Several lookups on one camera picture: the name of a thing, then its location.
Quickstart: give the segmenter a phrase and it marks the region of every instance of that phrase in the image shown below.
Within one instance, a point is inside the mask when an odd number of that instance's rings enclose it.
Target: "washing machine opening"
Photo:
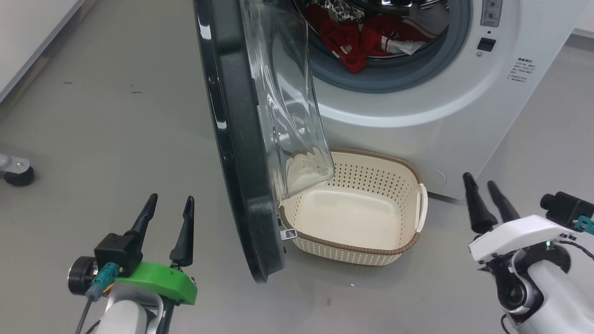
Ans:
[[[449,1],[430,1],[430,0],[293,0],[294,6],[306,19],[308,13],[304,7],[311,6],[311,3],[320,5],[330,14],[334,11],[334,18],[339,21],[344,19],[358,21],[361,13],[372,16],[377,12],[371,11],[369,7],[373,3],[394,4],[410,2],[417,4],[418,11],[432,10],[432,7],[423,7],[424,4],[439,5],[448,8],[449,25],[437,35],[431,42],[426,43],[414,51],[411,55],[400,54],[390,56],[368,56],[365,67],[353,73],[341,63],[336,52],[331,51],[325,45],[320,32],[308,20],[309,29],[309,56],[311,60],[311,70],[314,76],[333,86],[361,93],[392,93],[399,90],[409,89],[422,84],[445,69],[460,52],[466,36],[468,34],[471,22],[472,2],[473,0],[449,0]],[[396,12],[385,15],[397,15]],[[359,21],[362,27],[365,27],[365,20]]]

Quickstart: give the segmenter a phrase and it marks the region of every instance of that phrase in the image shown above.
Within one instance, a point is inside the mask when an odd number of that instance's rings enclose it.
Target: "washing machine door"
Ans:
[[[220,160],[257,282],[284,266],[282,200],[334,172],[312,86],[307,25],[273,4],[195,0]]]

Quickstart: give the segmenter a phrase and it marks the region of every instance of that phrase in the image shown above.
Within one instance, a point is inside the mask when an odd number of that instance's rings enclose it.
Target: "basket handle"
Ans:
[[[416,193],[416,206],[419,209],[419,214],[416,215],[415,232],[420,232],[423,229],[423,226],[425,226],[428,204],[429,198],[427,196],[427,189],[423,183],[419,183],[419,190]]]

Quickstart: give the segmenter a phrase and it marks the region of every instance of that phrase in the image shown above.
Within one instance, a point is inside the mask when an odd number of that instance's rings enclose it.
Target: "washing machine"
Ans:
[[[223,173],[259,282],[284,266],[280,202],[331,178],[329,147],[404,158],[428,191],[462,198],[461,175],[480,174],[587,0],[449,0],[434,42],[358,73],[296,3],[195,1]]]

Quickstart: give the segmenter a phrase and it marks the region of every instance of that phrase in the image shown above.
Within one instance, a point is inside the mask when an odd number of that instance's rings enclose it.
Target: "beige plastic basket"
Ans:
[[[333,149],[334,177],[285,200],[280,216],[301,250],[328,259],[385,266],[419,239],[427,190],[408,162],[363,150]]]

